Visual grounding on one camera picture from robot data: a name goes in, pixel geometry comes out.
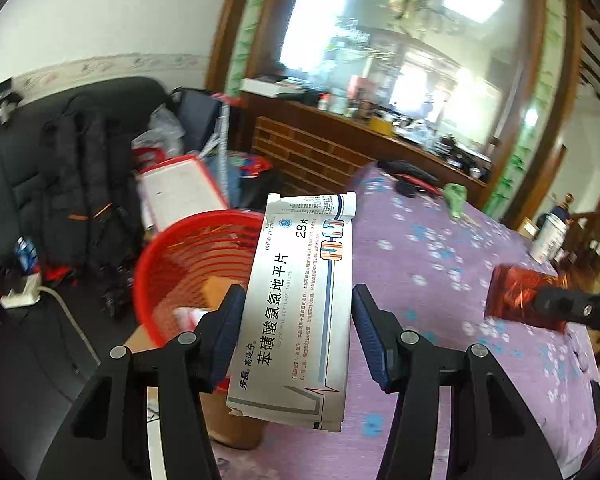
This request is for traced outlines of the white medicine box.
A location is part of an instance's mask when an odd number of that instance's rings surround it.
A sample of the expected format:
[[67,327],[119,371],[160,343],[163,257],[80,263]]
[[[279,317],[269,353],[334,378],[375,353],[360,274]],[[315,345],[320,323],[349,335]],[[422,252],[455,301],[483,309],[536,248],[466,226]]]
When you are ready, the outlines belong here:
[[268,196],[230,364],[232,414],[340,431],[355,215],[353,192]]

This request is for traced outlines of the orange cardboard box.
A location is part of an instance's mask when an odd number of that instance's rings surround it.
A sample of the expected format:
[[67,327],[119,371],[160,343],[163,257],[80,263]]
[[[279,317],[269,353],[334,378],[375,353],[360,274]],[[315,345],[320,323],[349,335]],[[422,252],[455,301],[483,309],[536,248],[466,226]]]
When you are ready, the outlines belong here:
[[210,311],[218,310],[222,301],[225,298],[230,286],[234,285],[234,281],[230,278],[222,276],[210,276],[201,287],[202,296],[206,308]]

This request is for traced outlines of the white patterned paper cup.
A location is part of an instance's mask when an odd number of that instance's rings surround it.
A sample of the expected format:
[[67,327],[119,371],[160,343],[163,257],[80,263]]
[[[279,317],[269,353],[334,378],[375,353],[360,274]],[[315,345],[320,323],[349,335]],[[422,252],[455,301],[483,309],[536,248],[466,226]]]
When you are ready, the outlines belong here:
[[529,256],[537,263],[546,263],[554,258],[564,242],[568,226],[568,214],[554,208],[539,216],[536,226],[538,230],[532,238]]

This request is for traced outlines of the black sofa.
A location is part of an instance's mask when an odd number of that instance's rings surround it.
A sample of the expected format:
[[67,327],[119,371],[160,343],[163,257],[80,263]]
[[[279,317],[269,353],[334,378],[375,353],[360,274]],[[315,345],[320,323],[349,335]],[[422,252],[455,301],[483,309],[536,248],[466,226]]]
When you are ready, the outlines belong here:
[[0,479],[33,479],[71,405],[135,330],[144,228],[132,143],[171,97],[76,87],[0,120]]

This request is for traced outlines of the white power strip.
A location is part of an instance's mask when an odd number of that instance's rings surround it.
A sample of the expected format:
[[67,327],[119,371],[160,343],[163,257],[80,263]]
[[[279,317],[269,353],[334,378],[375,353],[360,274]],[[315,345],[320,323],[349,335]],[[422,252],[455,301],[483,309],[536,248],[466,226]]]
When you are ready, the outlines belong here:
[[6,294],[3,294],[0,303],[4,309],[18,309],[31,307],[40,301],[40,287],[42,286],[42,275],[39,273],[29,274],[17,278]]

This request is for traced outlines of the red plastic basket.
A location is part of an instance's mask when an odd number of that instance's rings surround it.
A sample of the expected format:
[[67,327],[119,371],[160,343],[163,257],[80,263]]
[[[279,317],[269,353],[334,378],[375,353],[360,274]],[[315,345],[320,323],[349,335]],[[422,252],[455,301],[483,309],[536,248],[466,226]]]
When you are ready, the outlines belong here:
[[177,308],[208,310],[201,287],[210,276],[248,285],[263,216],[239,210],[208,211],[155,235],[137,261],[133,304],[138,322],[161,347],[182,329]]

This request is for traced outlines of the green cloth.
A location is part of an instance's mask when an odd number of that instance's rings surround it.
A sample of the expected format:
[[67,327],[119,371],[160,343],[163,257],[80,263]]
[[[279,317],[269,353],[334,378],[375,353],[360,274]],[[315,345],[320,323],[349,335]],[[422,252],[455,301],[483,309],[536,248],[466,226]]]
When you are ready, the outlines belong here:
[[450,217],[454,220],[462,218],[467,200],[467,188],[457,183],[448,183],[443,188],[443,196]]

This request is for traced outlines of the purple floral tablecloth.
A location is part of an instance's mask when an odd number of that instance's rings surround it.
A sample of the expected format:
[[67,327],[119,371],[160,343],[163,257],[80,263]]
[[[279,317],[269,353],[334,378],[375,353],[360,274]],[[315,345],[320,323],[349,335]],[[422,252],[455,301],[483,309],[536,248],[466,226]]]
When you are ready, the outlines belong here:
[[[597,427],[592,385],[600,374],[588,332],[571,324],[555,333],[484,314],[496,266],[534,267],[524,239],[474,207],[453,220],[441,198],[404,197],[372,165],[354,176],[351,188],[358,198],[355,283],[436,346],[485,346],[524,397],[562,472],[577,471]],[[354,342],[339,432],[270,425],[254,450],[217,445],[216,461],[227,479],[371,479],[395,406]]]

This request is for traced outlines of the black red tool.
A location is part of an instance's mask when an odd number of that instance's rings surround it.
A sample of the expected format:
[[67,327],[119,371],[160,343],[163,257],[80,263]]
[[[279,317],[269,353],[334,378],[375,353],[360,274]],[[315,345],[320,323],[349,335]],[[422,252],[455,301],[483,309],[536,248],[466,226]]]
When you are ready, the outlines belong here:
[[440,196],[439,179],[427,171],[402,159],[381,159],[377,167],[393,177],[394,190],[405,197],[426,194],[431,197]]

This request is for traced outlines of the black backpack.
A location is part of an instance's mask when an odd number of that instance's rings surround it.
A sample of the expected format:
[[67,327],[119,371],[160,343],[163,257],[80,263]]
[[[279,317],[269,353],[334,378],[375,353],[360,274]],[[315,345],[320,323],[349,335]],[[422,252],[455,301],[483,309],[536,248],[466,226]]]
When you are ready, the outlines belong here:
[[94,284],[117,320],[144,237],[131,140],[98,108],[67,110],[43,127],[40,152],[43,261]]

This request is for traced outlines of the red framed white board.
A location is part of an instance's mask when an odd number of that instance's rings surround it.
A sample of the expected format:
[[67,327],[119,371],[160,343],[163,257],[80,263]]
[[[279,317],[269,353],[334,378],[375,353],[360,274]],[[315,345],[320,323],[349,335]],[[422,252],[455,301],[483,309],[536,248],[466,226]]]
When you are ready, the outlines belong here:
[[155,232],[194,214],[228,208],[206,165],[194,155],[140,170],[137,191],[143,226]]

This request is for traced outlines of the wooden brick-pattern counter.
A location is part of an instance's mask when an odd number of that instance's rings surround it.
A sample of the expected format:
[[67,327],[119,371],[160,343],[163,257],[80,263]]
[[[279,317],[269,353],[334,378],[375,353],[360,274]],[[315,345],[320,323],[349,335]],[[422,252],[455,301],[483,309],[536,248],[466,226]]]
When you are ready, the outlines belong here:
[[314,107],[245,92],[242,112],[242,146],[272,162],[288,195],[342,192],[358,170],[378,159],[402,159],[442,184],[464,185],[474,206],[486,189],[433,154]]

